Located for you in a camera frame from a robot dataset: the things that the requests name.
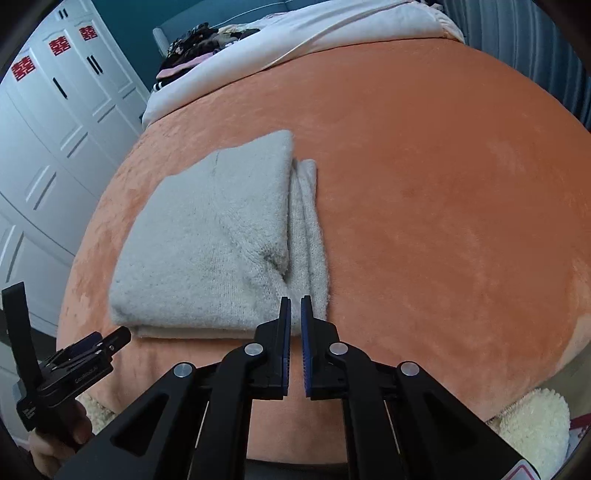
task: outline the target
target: pile of clothes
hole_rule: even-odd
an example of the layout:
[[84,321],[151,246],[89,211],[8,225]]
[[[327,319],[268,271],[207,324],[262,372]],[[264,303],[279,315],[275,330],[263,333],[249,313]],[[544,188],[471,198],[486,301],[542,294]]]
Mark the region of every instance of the pile of clothes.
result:
[[258,31],[259,28],[247,28],[246,25],[210,28],[208,23],[202,23],[196,26],[170,44],[167,57],[156,75],[153,91],[157,92],[217,52]]

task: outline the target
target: red sticker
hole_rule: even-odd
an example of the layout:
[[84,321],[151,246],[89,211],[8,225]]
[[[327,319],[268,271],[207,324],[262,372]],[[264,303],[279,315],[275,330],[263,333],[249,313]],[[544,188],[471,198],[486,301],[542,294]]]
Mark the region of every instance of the red sticker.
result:
[[49,42],[49,48],[51,48],[51,51],[55,56],[58,56],[60,53],[64,53],[71,47],[66,37],[57,37],[55,40]]
[[23,57],[22,60],[12,65],[11,68],[14,77],[19,81],[35,70],[35,64],[31,60],[31,57],[27,55],[26,57]]
[[88,27],[82,27],[80,29],[80,35],[82,35],[82,38],[84,38],[85,41],[98,37],[95,28],[92,25],[88,25]]

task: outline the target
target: white towel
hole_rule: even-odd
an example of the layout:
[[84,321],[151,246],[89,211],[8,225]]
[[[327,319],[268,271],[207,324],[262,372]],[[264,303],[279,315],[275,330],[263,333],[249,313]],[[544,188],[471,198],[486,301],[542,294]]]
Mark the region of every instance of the white towel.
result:
[[[129,233],[109,300],[116,325],[165,338],[250,338],[282,296],[326,318],[316,164],[289,131],[211,153],[165,178]],[[300,333],[299,308],[293,332]]]

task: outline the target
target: red and white label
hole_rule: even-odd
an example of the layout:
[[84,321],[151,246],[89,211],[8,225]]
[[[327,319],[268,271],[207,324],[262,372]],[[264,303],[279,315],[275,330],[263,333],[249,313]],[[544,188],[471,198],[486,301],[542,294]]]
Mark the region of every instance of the red and white label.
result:
[[520,460],[501,480],[540,480],[527,460]]
[[26,77],[29,73],[35,70],[35,64],[31,60],[31,57],[27,55],[23,57],[18,62],[14,63],[11,67],[12,74],[16,78],[17,81],[22,80]]
[[82,35],[84,41],[92,40],[93,38],[98,37],[98,35],[96,34],[96,30],[92,25],[80,28],[80,35]]
[[49,42],[49,48],[53,54],[57,57],[60,53],[64,53],[66,50],[70,50],[71,46],[68,39],[64,36],[57,37],[55,40]]

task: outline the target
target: white duvet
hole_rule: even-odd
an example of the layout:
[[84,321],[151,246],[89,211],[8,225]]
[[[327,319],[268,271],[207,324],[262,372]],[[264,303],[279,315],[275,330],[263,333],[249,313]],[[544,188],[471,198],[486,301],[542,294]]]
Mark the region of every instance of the white duvet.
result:
[[402,38],[452,38],[444,13],[411,0],[329,0],[286,15],[152,93],[144,127],[228,83],[308,53]]

